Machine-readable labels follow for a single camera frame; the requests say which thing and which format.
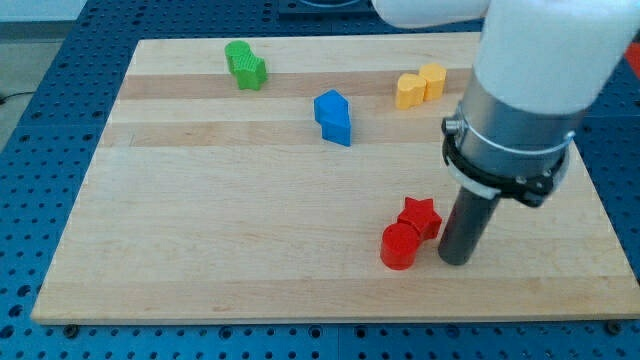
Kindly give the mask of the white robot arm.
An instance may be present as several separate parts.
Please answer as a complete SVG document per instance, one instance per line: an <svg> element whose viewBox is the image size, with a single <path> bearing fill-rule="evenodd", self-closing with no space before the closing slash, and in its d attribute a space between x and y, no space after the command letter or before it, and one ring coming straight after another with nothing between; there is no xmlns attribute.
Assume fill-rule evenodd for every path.
<svg viewBox="0 0 640 360"><path fill-rule="evenodd" d="M386 23L484 22L465 93L442 122L460 190L438 253L466 263L503 198L544 203L562 182L586 110L639 29L636 0L373 0Z"/></svg>

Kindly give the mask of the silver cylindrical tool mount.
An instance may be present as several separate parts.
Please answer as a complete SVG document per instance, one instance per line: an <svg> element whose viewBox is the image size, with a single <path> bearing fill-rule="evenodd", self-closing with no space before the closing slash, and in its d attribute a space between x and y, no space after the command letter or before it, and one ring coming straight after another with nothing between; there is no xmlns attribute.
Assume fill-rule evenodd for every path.
<svg viewBox="0 0 640 360"><path fill-rule="evenodd" d="M463 188L482 198L539 207L565 177L583 117L510 106L471 74L455 113L442 120L443 160Z"/></svg>

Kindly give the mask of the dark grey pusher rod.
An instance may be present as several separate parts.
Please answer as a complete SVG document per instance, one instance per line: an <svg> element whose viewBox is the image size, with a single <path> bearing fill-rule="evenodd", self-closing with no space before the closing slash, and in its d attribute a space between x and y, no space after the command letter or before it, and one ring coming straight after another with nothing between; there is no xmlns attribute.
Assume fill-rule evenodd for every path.
<svg viewBox="0 0 640 360"><path fill-rule="evenodd" d="M461 187L438 245L438 255L450 265L466 264L500 201Z"/></svg>

